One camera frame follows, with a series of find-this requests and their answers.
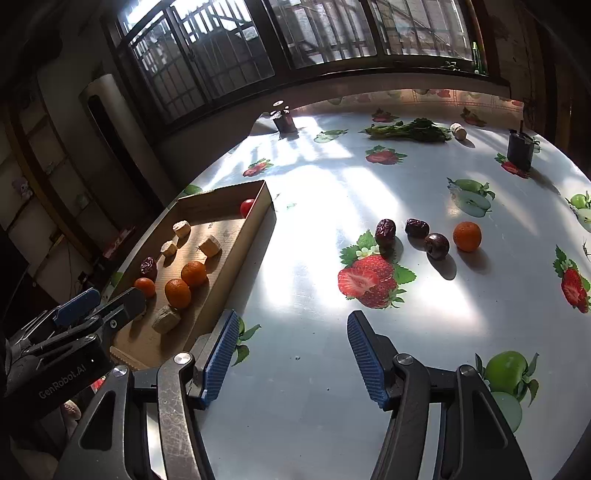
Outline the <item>dark red date in tray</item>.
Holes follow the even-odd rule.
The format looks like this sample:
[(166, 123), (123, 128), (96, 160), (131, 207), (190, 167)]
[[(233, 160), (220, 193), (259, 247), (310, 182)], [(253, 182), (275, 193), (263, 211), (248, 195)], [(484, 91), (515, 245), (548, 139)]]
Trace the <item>dark red date in tray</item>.
[(156, 261), (151, 257), (146, 257), (140, 263), (140, 274), (142, 277), (148, 278), (154, 281), (157, 277), (157, 264)]

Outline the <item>small dark red jar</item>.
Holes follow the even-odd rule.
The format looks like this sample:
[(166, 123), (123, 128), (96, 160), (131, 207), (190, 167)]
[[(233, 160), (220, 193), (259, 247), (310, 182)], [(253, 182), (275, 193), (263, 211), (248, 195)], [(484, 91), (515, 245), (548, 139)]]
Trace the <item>small dark red jar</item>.
[(287, 136), (297, 133), (297, 127), (290, 114), (290, 107), (283, 100), (276, 100), (273, 103), (273, 111), (270, 112), (270, 116), (281, 135)]

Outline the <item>beige chunk large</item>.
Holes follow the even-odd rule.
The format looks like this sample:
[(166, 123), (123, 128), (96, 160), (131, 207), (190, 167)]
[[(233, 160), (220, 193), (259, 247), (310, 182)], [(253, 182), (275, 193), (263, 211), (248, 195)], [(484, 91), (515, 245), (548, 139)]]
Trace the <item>beige chunk large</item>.
[(206, 258), (212, 258), (221, 251), (221, 243), (219, 243), (214, 235), (208, 235), (198, 245), (198, 249)]

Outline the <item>small orange in tray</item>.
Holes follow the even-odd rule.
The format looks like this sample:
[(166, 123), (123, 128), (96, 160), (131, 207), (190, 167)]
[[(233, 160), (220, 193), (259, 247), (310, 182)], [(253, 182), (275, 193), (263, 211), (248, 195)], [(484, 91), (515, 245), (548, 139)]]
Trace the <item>small orange in tray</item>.
[(146, 299), (150, 299), (156, 295), (155, 283), (150, 278), (137, 278), (133, 286), (138, 289)]

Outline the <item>beige fibrous block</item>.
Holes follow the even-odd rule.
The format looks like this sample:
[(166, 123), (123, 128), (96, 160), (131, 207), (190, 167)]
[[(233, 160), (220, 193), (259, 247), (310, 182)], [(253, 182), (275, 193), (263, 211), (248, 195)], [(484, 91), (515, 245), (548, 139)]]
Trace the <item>beige fibrous block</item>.
[(160, 308), (151, 322), (151, 328), (158, 334), (166, 334), (174, 329), (181, 320), (180, 314), (169, 305)]

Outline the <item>beige chunk far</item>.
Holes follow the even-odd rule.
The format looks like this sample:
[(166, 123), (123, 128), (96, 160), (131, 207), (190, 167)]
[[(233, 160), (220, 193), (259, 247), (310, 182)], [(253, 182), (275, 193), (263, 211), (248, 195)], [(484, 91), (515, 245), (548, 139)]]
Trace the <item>beige chunk far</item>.
[(186, 220), (181, 220), (173, 224), (172, 230), (179, 239), (187, 237), (191, 232), (191, 225)]

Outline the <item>orange tangerine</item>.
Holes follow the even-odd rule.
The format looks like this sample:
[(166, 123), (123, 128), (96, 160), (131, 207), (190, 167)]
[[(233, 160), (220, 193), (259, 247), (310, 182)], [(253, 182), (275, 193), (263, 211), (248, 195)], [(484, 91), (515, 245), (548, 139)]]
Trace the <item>orange tangerine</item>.
[(482, 242), (480, 226), (474, 222), (461, 222), (453, 232), (453, 240), (457, 248), (466, 253), (479, 249)]
[(207, 280), (207, 269), (204, 263), (190, 261), (182, 267), (180, 276), (190, 288), (197, 288)]
[(165, 287), (164, 293), (169, 305), (175, 309), (186, 308), (192, 300), (189, 286), (182, 279), (171, 279)]

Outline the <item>dark purple plum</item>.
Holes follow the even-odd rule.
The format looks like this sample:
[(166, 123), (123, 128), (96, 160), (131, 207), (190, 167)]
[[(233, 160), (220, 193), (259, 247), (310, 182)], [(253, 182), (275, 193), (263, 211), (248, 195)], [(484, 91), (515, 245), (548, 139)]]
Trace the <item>dark purple plum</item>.
[(431, 233), (424, 240), (425, 251), (433, 260), (439, 261), (446, 258), (450, 250), (447, 237), (441, 233)]

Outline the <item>black cup with plant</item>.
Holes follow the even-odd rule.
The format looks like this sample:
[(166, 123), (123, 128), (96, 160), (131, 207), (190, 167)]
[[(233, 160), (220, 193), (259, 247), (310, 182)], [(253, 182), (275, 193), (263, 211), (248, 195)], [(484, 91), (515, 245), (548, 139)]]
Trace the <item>black cup with plant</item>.
[(521, 122), (519, 130), (509, 130), (507, 158), (519, 170), (528, 173), (532, 167), (534, 139), (523, 130), (523, 125)]

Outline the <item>green bottle on sill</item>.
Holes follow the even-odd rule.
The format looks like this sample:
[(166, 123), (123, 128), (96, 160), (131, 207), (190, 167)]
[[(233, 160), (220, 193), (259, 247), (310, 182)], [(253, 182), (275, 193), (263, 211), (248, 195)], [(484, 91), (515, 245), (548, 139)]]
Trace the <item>green bottle on sill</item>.
[(482, 74), (483, 67), (481, 62), (480, 50), (476, 41), (472, 43), (473, 69), (475, 74)]

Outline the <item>beige chunk small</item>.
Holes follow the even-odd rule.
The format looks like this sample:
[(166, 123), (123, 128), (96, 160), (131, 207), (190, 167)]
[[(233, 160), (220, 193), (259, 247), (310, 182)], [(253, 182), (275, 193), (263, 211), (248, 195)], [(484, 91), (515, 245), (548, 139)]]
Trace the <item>beige chunk small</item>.
[(160, 253), (166, 258), (174, 256), (176, 254), (176, 251), (177, 246), (173, 241), (166, 241), (160, 247)]

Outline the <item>red cherry tomato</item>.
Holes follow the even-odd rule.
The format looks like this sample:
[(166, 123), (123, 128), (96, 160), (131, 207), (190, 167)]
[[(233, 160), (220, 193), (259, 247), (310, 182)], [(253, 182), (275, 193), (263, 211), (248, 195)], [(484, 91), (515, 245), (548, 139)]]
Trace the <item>red cherry tomato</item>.
[(239, 211), (240, 211), (240, 214), (242, 215), (242, 218), (246, 218), (247, 216), (249, 216), (249, 212), (250, 212), (250, 210), (252, 210), (252, 206), (254, 205), (254, 202), (256, 202), (256, 200), (254, 200), (252, 198), (242, 201), (242, 203), (240, 204), (240, 207), (239, 207)]

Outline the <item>green leafy vegetable bunch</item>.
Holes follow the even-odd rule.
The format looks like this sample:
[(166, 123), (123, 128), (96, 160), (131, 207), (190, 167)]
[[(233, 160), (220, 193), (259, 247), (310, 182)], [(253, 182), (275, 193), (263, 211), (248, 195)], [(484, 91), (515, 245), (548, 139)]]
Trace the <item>green leafy vegetable bunch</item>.
[(428, 118), (416, 118), (392, 125), (372, 125), (362, 130), (372, 139), (412, 140), (421, 143), (444, 143), (452, 139), (448, 128), (435, 124)]

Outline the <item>white standing air conditioner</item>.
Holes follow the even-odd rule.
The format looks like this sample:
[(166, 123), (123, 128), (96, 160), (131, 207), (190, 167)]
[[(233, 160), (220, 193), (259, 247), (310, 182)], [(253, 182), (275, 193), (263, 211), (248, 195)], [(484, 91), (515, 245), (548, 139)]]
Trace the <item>white standing air conditioner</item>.
[(176, 190), (143, 134), (112, 74), (91, 81), (79, 95), (103, 146), (117, 166), (161, 205)]

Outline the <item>dark red date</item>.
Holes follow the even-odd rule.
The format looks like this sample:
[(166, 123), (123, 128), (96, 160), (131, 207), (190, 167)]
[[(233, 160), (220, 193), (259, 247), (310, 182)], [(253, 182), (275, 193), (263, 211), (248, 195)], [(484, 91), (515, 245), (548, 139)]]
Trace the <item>dark red date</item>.
[(142, 277), (148, 278), (154, 281), (157, 277), (157, 264), (156, 261), (151, 257), (146, 257), (140, 263), (140, 274)]
[(405, 232), (409, 237), (424, 240), (430, 234), (430, 226), (423, 220), (411, 218), (406, 223)]
[(381, 248), (391, 248), (396, 241), (397, 227), (392, 219), (381, 220), (375, 230), (375, 240)]

